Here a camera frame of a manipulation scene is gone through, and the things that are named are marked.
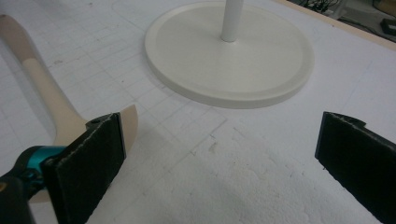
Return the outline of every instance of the white pole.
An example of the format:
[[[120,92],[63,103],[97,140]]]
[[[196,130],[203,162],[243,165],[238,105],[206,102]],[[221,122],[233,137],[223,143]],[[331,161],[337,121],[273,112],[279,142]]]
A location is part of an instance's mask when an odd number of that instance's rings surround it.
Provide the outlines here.
[[[224,9],[224,20],[221,39],[226,42],[236,40],[238,24],[241,18],[244,0],[227,0]]]

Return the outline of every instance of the wooden handle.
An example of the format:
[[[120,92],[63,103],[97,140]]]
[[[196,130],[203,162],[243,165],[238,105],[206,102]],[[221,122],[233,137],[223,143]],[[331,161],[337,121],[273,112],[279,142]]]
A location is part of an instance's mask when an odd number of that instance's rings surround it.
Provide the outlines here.
[[[54,145],[69,145],[85,132],[87,120],[76,112],[39,62],[24,29],[8,15],[0,16],[0,36],[26,69],[53,117],[57,131]]]

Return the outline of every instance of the circular base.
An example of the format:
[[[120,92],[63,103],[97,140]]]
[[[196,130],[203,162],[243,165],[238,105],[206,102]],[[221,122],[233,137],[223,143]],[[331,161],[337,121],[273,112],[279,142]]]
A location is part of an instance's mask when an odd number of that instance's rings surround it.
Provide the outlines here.
[[[244,5],[233,43],[220,39],[225,3],[173,9],[148,29],[145,47],[154,74],[192,100],[256,108],[294,95],[308,80],[314,55],[292,24]]]

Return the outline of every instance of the white styrofoam surface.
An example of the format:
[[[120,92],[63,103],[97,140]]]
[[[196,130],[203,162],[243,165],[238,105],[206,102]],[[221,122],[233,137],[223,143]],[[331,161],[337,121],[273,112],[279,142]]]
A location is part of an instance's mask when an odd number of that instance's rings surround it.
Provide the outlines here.
[[[378,223],[314,153],[323,111],[362,119],[396,142],[396,53],[277,3],[246,1],[305,34],[313,74],[279,105],[202,105],[167,89],[142,53],[149,25],[191,2],[0,1],[85,119],[137,106],[137,140],[89,223]],[[3,42],[0,55],[3,174],[24,149],[50,145],[54,127]],[[31,206],[37,223],[56,222],[49,203]]]

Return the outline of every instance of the white stand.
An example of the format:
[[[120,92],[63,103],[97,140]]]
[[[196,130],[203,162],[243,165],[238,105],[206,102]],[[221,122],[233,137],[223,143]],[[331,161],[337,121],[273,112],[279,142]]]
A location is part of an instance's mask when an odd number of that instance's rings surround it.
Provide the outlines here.
[[[150,68],[170,89],[230,108],[290,98],[314,65],[311,46],[296,27],[263,9],[243,6],[243,0],[173,9],[150,26],[145,47]]]

